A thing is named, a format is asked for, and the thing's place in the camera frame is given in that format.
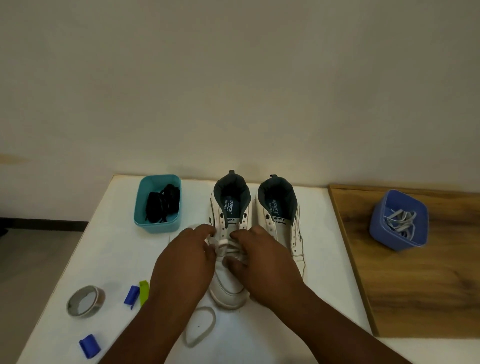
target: lime green object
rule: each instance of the lime green object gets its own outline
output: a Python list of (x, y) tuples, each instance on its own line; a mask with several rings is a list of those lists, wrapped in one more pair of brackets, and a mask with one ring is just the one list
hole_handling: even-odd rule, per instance
[(150, 294), (150, 285), (146, 280), (140, 282), (140, 306), (143, 306), (148, 300), (148, 295)]

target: teal plastic container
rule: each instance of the teal plastic container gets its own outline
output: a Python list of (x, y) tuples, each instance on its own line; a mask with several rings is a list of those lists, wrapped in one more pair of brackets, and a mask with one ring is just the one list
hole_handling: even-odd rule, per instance
[[(167, 215), (167, 222), (157, 222), (152, 224), (146, 219), (146, 207), (148, 195), (150, 192), (161, 192), (168, 184), (173, 184), (180, 189), (180, 206), (178, 214)], [(176, 231), (181, 223), (181, 179), (174, 174), (160, 174), (157, 176), (147, 176), (140, 181), (138, 187), (137, 202), (135, 203), (135, 214), (133, 221), (141, 228), (144, 228), (151, 234), (160, 232)]]

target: person's left hand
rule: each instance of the person's left hand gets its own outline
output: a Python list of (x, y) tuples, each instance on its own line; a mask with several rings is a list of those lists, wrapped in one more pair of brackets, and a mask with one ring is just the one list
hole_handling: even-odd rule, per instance
[(215, 272), (215, 246), (205, 242), (215, 232), (204, 224), (185, 229), (172, 240), (155, 263), (149, 300), (168, 300), (193, 312)]

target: wooden board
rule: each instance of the wooden board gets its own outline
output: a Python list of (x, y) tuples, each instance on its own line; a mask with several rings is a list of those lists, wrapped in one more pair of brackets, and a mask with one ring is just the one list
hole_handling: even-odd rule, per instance
[(423, 202), (428, 243), (397, 253), (369, 234), (390, 188), (329, 192), (372, 327), (379, 337), (480, 337), (480, 194), (402, 189)]

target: black shoelace bundle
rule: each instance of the black shoelace bundle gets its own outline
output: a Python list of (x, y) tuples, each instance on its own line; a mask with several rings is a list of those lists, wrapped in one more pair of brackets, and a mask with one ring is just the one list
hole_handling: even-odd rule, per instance
[(161, 192), (150, 192), (147, 200), (145, 220), (152, 224), (167, 222), (167, 215), (176, 214), (180, 207), (180, 189), (168, 184)]

